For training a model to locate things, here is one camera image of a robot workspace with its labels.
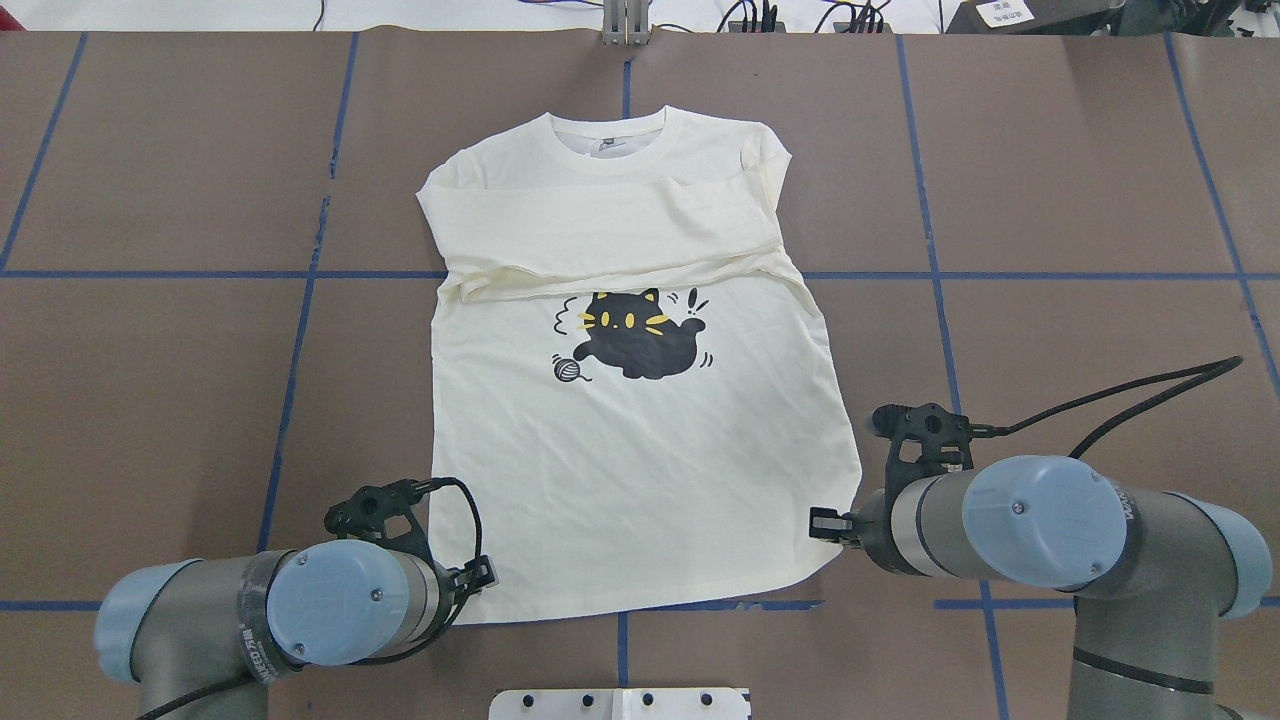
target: light blue joint cap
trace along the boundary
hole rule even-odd
[[[1271,588],[1271,551],[1267,550],[1267,541],[1262,538],[1262,533],[1234,510],[1180,492],[1169,495],[1190,502],[1208,515],[1231,551],[1231,560],[1235,561],[1235,602],[1222,618],[1234,620],[1257,610],[1262,603],[1262,596]]]
[[[294,555],[266,596],[275,642],[314,665],[347,665],[378,652],[407,611],[408,579],[399,562],[357,539],[329,541]]]
[[[974,477],[961,512],[965,534],[987,565],[1041,588],[1102,577],[1120,560],[1128,534],[1115,488],[1071,457],[995,462]]]
[[[197,557],[134,570],[106,593],[93,623],[93,650],[97,651],[97,665],[108,678],[122,683],[138,682],[132,669],[133,641],[147,610],[178,570],[200,561]]]

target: white floor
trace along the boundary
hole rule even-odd
[[[0,0],[28,29],[96,31],[303,31],[321,0]],[[716,29],[733,0],[653,0],[650,20]],[[943,0],[950,22],[959,0]],[[790,32],[813,32],[829,8],[823,0],[782,0],[778,19]],[[937,0],[892,0],[884,17],[895,32],[938,32]],[[1277,37],[1275,17],[1238,12],[1236,26]],[[836,10],[831,20],[846,19]],[[353,31],[394,24],[415,29],[557,29],[600,27],[600,10],[579,3],[534,5],[517,0],[325,0],[320,29]]]

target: white mounting plate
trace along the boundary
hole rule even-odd
[[[703,694],[710,705],[703,705]],[[532,700],[527,707],[526,697]],[[489,720],[750,720],[750,697],[733,688],[504,691],[489,705]]]

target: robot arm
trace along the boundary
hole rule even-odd
[[[452,478],[361,488],[330,507],[339,539],[298,551],[145,568],[102,601],[93,633],[108,676],[142,685],[143,717],[266,717],[266,685],[306,665],[378,665],[407,657],[497,582],[476,553],[461,569],[431,556],[410,506]],[[388,537],[385,521],[411,530]],[[212,694],[195,702],[191,691]]]
[[[1217,621],[1252,612],[1271,584],[1271,555],[1248,520],[1184,495],[1125,488],[1070,457],[973,470],[968,439],[952,434],[972,429],[966,418],[937,405],[882,411],[877,432],[923,437],[933,462],[896,468],[895,447],[886,488],[845,515],[813,509],[812,537],[861,547],[892,573],[1074,594],[1071,720],[1221,712]],[[952,460],[968,469],[946,473],[942,461]]]

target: t-shirt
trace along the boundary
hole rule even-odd
[[[763,592],[837,555],[809,507],[861,468],[782,247],[790,160],[760,123],[668,106],[544,114],[430,174],[433,474],[471,487],[499,577],[460,623]],[[429,534],[470,556],[460,497],[431,497]]]

